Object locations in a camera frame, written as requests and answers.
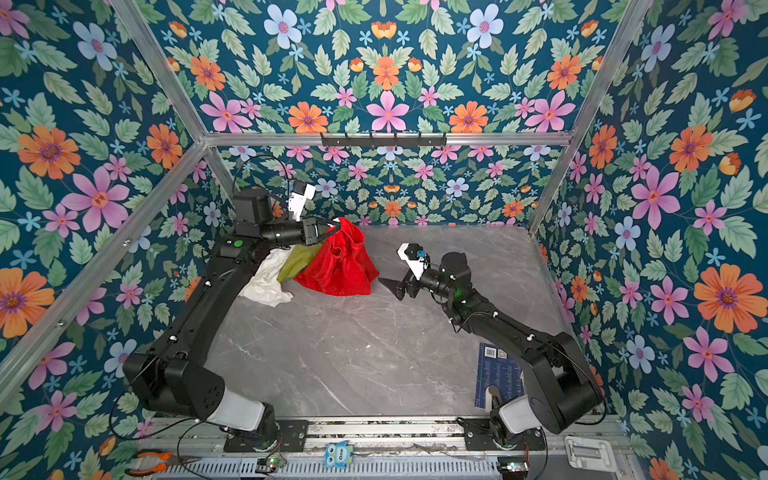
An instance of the pliers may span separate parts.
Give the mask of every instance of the pliers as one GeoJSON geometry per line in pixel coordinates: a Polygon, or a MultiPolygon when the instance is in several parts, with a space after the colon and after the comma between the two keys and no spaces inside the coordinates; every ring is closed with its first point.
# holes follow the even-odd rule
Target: pliers
{"type": "Polygon", "coordinates": [[[157,457],[162,460],[162,463],[155,465],[149,470],[131,470],[130,468],[126,468],[125,475],[131,477],[146,477],[153,473],[165,472],[169,465],[186,465],[187,463],[200,460],[200,457],[179,457],[170,452],[155,452],[154,450],[139,450],[134,454],[134,458],[144,457],[157,457]]]}

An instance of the red cloth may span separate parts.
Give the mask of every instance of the red cloth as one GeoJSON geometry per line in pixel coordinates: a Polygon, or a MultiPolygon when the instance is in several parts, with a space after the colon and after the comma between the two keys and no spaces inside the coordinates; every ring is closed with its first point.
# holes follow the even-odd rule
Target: red cloth
{"type": "Polygon", "coordinates": [[[365,242],[362,231],[342,218],[341,231],[326,241],[296,282],[327,295],[370,295],[379,271],[368,257],[365,242]]]}

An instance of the floral wallpaper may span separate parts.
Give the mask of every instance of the floral wallpaper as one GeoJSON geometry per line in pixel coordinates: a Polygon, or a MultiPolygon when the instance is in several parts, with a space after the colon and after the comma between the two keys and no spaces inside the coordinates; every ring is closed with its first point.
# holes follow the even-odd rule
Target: floral wallpaper
{"type": "Polygon", "coordinates": [[[572,125],[625,6],[195,0],[152,28],[211,131],[544,132],[572,125]]]}
{"type": "Polygon", "coordinates": [[[101,3],[0,2],[0,357],[189,144],[121,30],[101,3]]]}
{"type": "MultiPolygon", "coordinates": [[[[123,362],[149,347],[180,311],[232,213],[201,162],[0,416],[0,478],[124,476],[137,442],[111,434],[112,406],[118,402],[114,429],[127,437],[151,434],[155,414],[124,392],[123,362]]],[[[3,287],[25,274],[20,268],[0,272],[3,287]]],[[[37,288],[39,298],[45,278],[32,283],[26,275],[22,286],[37,288]]]]}
{"type": "Polygon", "coordinates": [[[257,148],[221,150],[241,187],[285,197],[286,179],[308,182],[317,189],[308,211],[360,225],[527,225],[560,154],[547,145],[257,148]]]}
{"type": "Polygon", "coordinates": [[[650,478],[765,478],[768,4],[657,4],[537,235],[650,478]]]}

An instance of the white cloth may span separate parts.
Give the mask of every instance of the white cloth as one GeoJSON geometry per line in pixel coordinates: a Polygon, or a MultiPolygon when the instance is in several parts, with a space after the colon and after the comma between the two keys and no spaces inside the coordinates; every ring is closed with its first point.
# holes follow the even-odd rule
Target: white cloth
{"type": "Polygon", "coordinates": [[[277,281],[277,274],[280,273],[280,269],[283,268],[292,251],[293,246],[289,250],[272,249],[259,266],[256,275],[240,291],[239,296],[272,307],[289,302],[293,295],[290,292],[283,292],[283,288],[277,281]]]}

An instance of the robotic arm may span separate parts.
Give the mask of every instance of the robotic arm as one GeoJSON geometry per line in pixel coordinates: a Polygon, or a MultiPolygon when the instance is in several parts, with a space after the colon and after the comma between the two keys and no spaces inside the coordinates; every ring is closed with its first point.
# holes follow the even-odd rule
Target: robotic arm
{"type": "Polygon", "coordinates": [[[123,365],[144,408],[203,419],[263,442],[264,448],[275,441],[274,408],[229,390],[204,364],[229,306],[273,248],[313,245],[339,232],[330,220],[301,218],[314,191],[313,185],[296,182],[280,219],[273,215],[279,199],[263,188],[235,196],[235,232],[214,245],[205,279],[149,350],[132,353],[123,365]]]}
{"type": "Polygon", "coordinates": [[[604,401],[573,337],[537,331],[500,312],[472,288],[464,253],[447,253],[437,267],[416,243],[404,243],[398,255],[410,268],[405,278],[379,278],[398,300],[406,293],[415,298],[421,289],[440,296],[457,332],[493,342],[521,366],[525,395],[491,412],[492,435],[500,446],[515,445],[525,430],[539,426],[558,434],[604,401]]]}

